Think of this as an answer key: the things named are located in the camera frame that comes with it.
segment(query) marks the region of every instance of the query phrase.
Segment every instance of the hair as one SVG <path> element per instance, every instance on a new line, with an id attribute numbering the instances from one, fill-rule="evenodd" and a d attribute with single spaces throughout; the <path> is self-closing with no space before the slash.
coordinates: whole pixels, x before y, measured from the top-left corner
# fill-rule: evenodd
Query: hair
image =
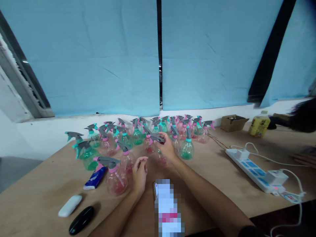
<path id="1" fill-rule="evenodd" d="M 301 102 L 290 113 L 289 127 L 293 130 L 311 133 L 316 130 L 316 98 Z"/>

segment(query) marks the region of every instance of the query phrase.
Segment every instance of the white wall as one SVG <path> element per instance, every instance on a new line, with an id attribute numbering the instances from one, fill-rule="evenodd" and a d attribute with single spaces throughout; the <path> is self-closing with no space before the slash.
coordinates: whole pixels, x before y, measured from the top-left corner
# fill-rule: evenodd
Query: white wall
<path id="1" fill-rule="evenodd" d="M 278 101 L 271 107 L 265 108 L 265 110 L 268 110 L 269 114 L 285 114 L 290 112 L 294 105 L 305 100 Z M 203 110 L 160 111 L 160 116 L 190 114 L 196 117 L 200 115 L 203 120 L 215 120 L 215 126 L 219 126 L 222 116 L 237 114 L 251 119 L 260 114 L 261 110 L 262 108 L 254 108 L 254 105 L 251 104 Z M 41 118 L 15 124 L 10 122 L 5 114 L 0 111 L 0 123 L 5 132 L 2 133 L 3 138 L 7 134 L 7 138 L 2 139 L 0 156 L 45 160 L 67 144 L 66 131 L 80 132 L 85 135 L 83 138 L 86 138 L 88 135 L 88 130 L 84 129 L 86 126 L 92 123 L 97 123 L 100 126 L 104 121 L 116 121 L 117 124 L 118 117 L 126 121 L 135 118 L 135 116 L 130 115 L 87 115 Z"/>

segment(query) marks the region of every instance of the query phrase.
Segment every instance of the floor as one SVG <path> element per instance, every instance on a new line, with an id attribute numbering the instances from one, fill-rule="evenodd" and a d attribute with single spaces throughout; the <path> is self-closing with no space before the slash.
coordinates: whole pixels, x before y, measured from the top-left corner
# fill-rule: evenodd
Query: floor
<path id="1" fill-rule="evenodd" d="M 18 157 L 0 157 L 0 193 L 40 163 L 42 161 Z"/>

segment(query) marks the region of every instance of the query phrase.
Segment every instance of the black oval object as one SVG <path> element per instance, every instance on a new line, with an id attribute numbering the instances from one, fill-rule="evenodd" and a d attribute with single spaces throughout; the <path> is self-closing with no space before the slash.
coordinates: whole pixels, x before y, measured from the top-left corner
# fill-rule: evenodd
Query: black oval object
<path id="1" fill-rule="evenodd" d="M 94 208 L 92 206 L 86 207 L 71 223 L 69 227 L 69 234 L 76 235 L 82 231 L 82 229 L 91 221 L 93 214 Z"/>

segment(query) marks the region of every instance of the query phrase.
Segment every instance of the yellow drink bottle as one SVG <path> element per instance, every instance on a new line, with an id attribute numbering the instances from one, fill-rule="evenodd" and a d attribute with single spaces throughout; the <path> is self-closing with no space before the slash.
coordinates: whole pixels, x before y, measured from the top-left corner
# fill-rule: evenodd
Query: yellow drink bottle
<path id="1" fill-rule="evenodd" d="M 258 138 L 264 136 L 269 126 L 269 123 L 271 122 L 267 113 L 268 111 L 262 110 L 261 114 L 253 118 L 251 126 L 248 131 L 251 136 Z"/>

